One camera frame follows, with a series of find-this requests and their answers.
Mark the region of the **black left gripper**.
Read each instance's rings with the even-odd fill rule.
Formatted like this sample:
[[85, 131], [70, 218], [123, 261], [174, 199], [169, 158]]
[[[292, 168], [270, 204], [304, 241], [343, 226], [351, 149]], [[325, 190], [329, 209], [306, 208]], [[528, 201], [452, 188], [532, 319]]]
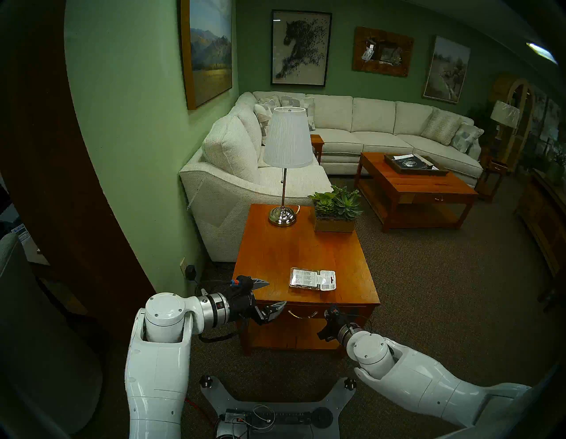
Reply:
[[234, 322], [239, 319], [252, 318], [259, 324], [268, 324], [274, 321], [284, 310], [286, 301], [276, 302], [259, 309], [253, 290], [263, 288], [269, 282], [249, 276], [239, 275], [230, 281], [229, 291], [226, 293], [229, 316], [227, 321]]

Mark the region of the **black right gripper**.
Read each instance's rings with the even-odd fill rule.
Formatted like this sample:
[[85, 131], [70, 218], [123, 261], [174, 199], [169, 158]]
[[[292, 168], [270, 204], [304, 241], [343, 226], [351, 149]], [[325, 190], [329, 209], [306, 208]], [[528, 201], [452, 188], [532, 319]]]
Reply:
[[345, 334], [350, 330], [348, 316], [340, 311], [337, 305], [332, 305], [324, 312], [325, 326], [317, 333], [321, 341], [336, 340], [343, 342]]

